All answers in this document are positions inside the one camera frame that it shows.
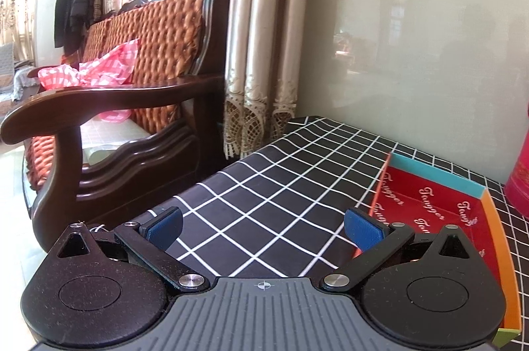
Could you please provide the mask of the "red paper tray box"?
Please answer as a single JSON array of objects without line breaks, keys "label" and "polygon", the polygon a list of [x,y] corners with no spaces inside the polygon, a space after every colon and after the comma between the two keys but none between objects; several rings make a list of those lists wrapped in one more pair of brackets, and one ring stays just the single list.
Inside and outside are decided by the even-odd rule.
[{"label": "red paper tray box", "polygon": [[462,227],[500,283],[506,315],[494,344],[506,346],[522,332],[515,268],[500,215],[483,184],[397,153],[384,160],[367,204],[370,217],[389,225],[401,221],[417,233],[437,233],[448,224]]}]

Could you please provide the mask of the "black white grid tablecloth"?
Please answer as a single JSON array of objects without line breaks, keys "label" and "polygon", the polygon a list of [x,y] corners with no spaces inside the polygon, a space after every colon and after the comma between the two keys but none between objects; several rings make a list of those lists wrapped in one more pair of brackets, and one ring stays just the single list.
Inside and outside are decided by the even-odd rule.
[{"label": "black white grid tablecloth", "polygon": [[184,217],[169,254],[207,279],[320,279],[352,257],[344,212],[367,210],[381,168],[395,152],[485,186],[505,230],[521,304],[528,302],[528,222],[503,185],[471,169],[320,116],[292,119],[286,134],[183,193],[140,221],[178,207]]}]

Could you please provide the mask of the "white seat cushion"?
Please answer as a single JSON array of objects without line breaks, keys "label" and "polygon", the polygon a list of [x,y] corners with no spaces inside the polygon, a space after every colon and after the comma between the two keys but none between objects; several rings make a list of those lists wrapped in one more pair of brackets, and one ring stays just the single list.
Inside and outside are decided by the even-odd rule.
[{"label": "white seat cushion", "polygon": [[98,117],[81,125],[82,161],[93,166],[107,159],[115,150],[129,141],[137,141],[150,134],[127,119],[120,123],[103,121]]}]

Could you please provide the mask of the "red thermos jug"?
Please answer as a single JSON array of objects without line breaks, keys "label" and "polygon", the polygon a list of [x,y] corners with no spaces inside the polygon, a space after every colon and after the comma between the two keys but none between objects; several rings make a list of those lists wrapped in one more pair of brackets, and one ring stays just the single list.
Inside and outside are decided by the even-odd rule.
[{"label": "red thermos jug", "polygon": [[529,217],[529,133],[505,185],[508,202],[524,217]]}]

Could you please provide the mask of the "pink checkered plastic bag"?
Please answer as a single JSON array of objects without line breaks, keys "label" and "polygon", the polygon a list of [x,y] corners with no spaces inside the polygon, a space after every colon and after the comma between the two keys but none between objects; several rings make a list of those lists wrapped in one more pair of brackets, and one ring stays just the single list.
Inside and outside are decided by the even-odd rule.
[{"label": "pink checkered plastic bag", "polygon": [[40,68],[38,79],[45,91],[72,87],[115,88],[132,82],[139,51],[139,39],[133,39],[111,49],[102,58],[79,64]]}]

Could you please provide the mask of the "beige lace curtain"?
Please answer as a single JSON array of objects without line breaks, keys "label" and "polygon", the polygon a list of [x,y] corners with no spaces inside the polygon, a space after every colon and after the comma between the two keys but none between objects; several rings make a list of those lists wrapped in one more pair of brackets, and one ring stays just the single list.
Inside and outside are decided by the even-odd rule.
[{"label": "beige lace curtain", "polygon": [[295,115],[306,0],[229,0],[223,148],[242,159]]}]

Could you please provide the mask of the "orange woven sofa back cushion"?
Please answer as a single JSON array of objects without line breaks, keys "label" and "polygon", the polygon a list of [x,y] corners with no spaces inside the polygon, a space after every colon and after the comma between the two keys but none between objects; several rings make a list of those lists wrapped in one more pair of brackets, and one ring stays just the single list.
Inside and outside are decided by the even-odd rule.
[{"label": "orange woven sofa back cushion", "polygon": [[[204,0],[160,0],[95,24],[82,63],[102,58],[116,46],[139,39],[131,85],[166,82],[187,73],[200,46]],[[178,118],[176,106],[113,110],[98,114],[111,123],[133,120],[150,135]]]}]

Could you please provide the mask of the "dark wooden sofa frame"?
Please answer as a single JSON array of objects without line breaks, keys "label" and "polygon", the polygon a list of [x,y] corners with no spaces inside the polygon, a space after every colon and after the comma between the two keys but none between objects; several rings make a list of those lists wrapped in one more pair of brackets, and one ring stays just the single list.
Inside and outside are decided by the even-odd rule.
[{"label": "dark wooden sofa frame", "polygon": [[[204,0],[202,12],[200,46],[187,73],[149,85],[44,90],[7,114],[1,137],[25,147],[36,195],[29,217],[42,249],[73,222],[116,227],[220,167],[229,0]],[[83,164],[81,125],[107,111],[170,105],[178,118],[161,131]]]}]

